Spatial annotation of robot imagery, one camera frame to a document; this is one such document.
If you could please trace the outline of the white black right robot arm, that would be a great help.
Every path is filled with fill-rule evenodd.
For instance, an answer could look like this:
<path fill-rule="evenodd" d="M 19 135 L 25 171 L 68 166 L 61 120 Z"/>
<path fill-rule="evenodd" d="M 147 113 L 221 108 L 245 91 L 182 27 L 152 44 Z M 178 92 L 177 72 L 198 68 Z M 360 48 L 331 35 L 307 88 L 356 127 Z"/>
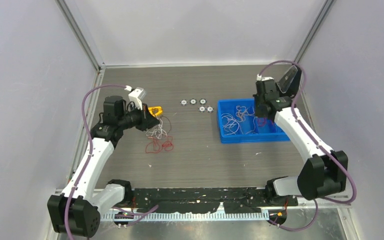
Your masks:
<path fill-rule="evenodd" d="M 275 123 L 298 150 L 304 165 L 297 176 L 284 176 L 267 182 L 265 198 L 279 205 L 286 196 L 314 200 L 341 193 L 346 189 L 348 157 L 322 141 L 281 92 L 272 77 L 258 77 L 254 97 L 254 114 Z"/>

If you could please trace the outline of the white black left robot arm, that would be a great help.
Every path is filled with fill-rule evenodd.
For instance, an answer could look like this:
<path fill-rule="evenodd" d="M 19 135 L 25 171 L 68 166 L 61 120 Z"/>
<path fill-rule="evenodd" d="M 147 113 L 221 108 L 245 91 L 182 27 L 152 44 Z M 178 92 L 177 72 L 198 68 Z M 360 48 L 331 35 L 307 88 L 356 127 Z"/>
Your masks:
<path fill-rule="evenodd" d="M 91 238 L 98 231 L 102 215 L 113 207 L 128 207 L 133 202 L 132 185 L 127 180 L 112 179 L 98 194 L 94 194 L 95 187 L 124 131 L 135 128 L 144 132 L 159 123 L 145 103 L 127 102 L 117 95 L 105 98 L 77 171 L 63 191 L 47 201 L 56 233 Z"/>

